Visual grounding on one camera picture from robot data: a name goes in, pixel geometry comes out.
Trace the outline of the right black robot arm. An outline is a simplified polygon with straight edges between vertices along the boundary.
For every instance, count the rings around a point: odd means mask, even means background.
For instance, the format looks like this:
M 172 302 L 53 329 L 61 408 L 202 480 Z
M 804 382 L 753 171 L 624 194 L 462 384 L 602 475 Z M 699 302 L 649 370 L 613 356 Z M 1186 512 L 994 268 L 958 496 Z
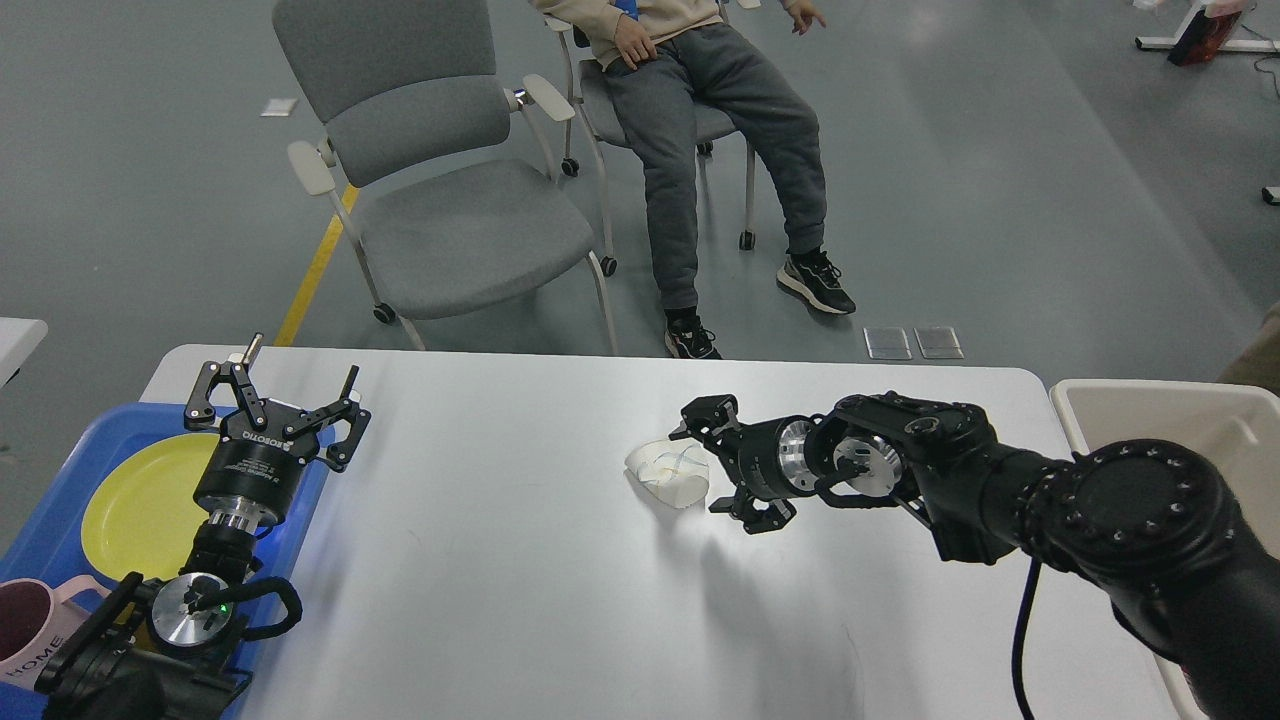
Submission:
M 1125 439 L 1071 460 L 998 441 L 973 404 L 895 392 L 850 395 L 829 413 L 744 424 L 732 395 L 681 411 L 673 439 L 714 454 L 733 484 L 713 512 L 756 534 L 783 528 L 794 500 L 900 506 L 943 561 L 1032 565 L 1011 676 L 1023 717 L 1027 624 L 1042 568 L 1101 588 L 1117 623 L 1183 669 L 1211 719 L 1279 712 L 1279 569 L 1219 469 L 1162 439 Z

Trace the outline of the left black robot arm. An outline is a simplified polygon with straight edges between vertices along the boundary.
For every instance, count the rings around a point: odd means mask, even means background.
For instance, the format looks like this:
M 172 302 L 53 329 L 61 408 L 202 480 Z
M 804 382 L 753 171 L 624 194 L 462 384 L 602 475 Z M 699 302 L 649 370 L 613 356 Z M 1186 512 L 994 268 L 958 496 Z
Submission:
M 253 675 L 232 659 L 285 634 L 297 589 L 264 573 L 255 550 L 291 511 L 311 462 L 342 473 L 371 415 L 352 366 L 339 396 L 307 410 L 262 397 L 250 377 L 262 346 L 200 370 L 184 428 L 216 443 L 192 498 L 206 512 L 169 578 L 132 571 L 64 642 L 35 682 L 46 719 L 219 719 Z

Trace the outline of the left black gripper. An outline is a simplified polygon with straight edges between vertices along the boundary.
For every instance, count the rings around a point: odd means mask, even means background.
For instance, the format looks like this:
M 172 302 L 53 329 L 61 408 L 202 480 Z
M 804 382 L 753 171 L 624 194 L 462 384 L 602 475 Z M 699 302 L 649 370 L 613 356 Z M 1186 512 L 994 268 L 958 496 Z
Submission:
M 211 395 L 219 386 L 230 387 L 237 413 L 247 418 L 251 429 L 266 429 L 266 404 L 250 378 L 262 341 L 264 334 L 255 333 L 242 354 L 201 365 L 183 411 L 187 430 L 214 428 Z M 296 420 L 289 420 L 285 439 L 244 429 L 219 432 L 193 492 L 193 501 L 209 514 L 209 525 L 276 527 L 287 519 L 308 462 L 319 457 L 333 471 L 347 469 L 371 421 L 371 413 L 361 407 L 355 391 L 358 370 L 357 365 L 349 368 L 339 398 L 301 410 Z M 317 433 L 340 421 L 349 427 L 346 437 L 321 451 Z

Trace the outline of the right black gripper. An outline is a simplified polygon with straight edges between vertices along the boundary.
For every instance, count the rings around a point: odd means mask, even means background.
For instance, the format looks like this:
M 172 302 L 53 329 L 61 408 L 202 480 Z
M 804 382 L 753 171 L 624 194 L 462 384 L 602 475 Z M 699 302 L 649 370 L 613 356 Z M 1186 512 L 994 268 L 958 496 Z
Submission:
M 817 428 L 809 418 L 778 418 L 742 425 L 736 396 L 701 396 L 681 409 L 681 423 L 668 439 L 694 439 L 716 451 L 732 496 L 708 506 L 728 514 L 750 534 L 780 530 L 796 515 L 791 498 L 817 495 L 817 474 L 805 456 L 808 436 Z

